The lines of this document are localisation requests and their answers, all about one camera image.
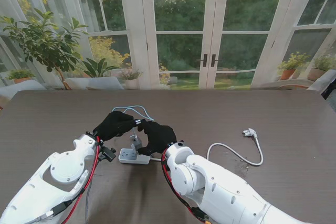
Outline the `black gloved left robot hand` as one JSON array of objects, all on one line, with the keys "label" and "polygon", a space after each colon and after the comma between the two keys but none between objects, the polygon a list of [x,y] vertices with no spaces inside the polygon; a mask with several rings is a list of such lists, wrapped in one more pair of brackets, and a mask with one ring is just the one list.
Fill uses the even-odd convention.
[{"label": "black gloved left robot hand", "polygon": [[141,124],[141,120],[120,111],[113,111],[93,129],[93,136],[102,141],[108,141],[116,136],[121,136],[132,128]]}]

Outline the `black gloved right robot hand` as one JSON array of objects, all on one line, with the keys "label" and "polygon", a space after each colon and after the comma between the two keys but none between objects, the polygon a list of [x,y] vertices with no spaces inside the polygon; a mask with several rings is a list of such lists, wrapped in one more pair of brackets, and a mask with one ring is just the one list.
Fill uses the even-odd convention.
[{"label": "black gloved right robot hand", "polygon": [[138,131],[144,131],[148,137],[147,146],[138,149],[140,155],[150,156],[153,153],[162,154],[165,149],[177,142],[173,129],[167,125],[141,120]]}]

